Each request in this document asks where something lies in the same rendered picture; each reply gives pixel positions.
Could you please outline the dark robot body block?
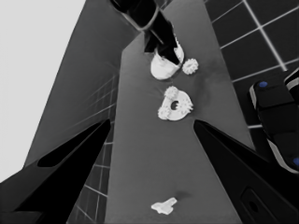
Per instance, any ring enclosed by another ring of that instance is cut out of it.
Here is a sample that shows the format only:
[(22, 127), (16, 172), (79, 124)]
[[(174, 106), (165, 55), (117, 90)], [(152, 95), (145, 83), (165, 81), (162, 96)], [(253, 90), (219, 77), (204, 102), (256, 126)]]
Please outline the dark robot body block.
[(278, 164), (299, 175), (299, 66), (284, 78), (255, 82), (248, 96)]

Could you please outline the white round carrier with pins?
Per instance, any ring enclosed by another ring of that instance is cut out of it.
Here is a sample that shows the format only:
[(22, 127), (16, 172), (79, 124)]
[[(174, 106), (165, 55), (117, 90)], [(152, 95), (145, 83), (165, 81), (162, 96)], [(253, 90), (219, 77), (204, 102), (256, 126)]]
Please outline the white round carrier with pins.
[(187, 114), (182, 114), (179, 109), (179, 98), (181, 94), (186, 94), (188, 95), (185, 91), (179, 91), (178, 97), (176, 99), (169, 99), (164, 97), (162, 107), (167, 107), (169, 109), (169, 116), (167, 120), (171, 121), (178, 121), (181, 119), (184, 119), (189, 113)]

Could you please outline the large thick white disc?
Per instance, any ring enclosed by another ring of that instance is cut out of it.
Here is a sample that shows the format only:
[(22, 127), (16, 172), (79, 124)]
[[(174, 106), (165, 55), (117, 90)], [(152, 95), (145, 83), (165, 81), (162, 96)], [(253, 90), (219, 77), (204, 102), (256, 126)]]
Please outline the large thick white disc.
[(182, 66), (184, 60), (184, 51), (181, 45), (178, 45), (174, 48), (174, 52), (178, 56), (179, 64), (175, 65), (167, 59), (164, 59), (159, 55), (158, 52), (155, 52), (151, 64), (150, 64), (150, 72), (151, 74), (158, 80), (169, 79), (173, 76), (177, 70)]

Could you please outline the small white T-shaped piece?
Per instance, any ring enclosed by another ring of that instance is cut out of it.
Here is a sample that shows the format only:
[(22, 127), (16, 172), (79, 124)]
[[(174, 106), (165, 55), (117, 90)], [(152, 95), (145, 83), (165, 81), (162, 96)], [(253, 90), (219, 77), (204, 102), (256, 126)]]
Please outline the small white T-shaped piece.
[(158, 214), (170, 215), (174, 211), (174, 205), (178, 202), (178, 200), (174, 197), (164, 201), (153, 204), (150, 208), (156, 211)]

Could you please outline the small white toothed gear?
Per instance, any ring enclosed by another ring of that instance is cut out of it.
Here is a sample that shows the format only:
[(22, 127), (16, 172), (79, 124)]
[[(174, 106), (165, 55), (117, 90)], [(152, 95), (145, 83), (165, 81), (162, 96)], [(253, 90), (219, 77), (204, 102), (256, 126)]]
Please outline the small white toothed gear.
[(164, 92), (164, 96), (166, 98), (169, 98), (171, 100), (173, 99), (176, 99), (178, 97), (178, 93), (179, 93), (179, 90), (177, 87), (175, 86), (170, 86), (168, 87), (165, 92)]
[(189, 59), (183, 64), (182, 71), (189, 76), (195, 73), (198, 67), (199, 63), (195, 59)]
[(169, 109), (167, 107), (160, 107), (158, 109), (158, 117), (163, 120), (167, 120), (169, 116)]
[(182, 114), (187, 114), (192, 111), (192, 101), (186, 94), (181, 94), (179, 98), (179, 109)]

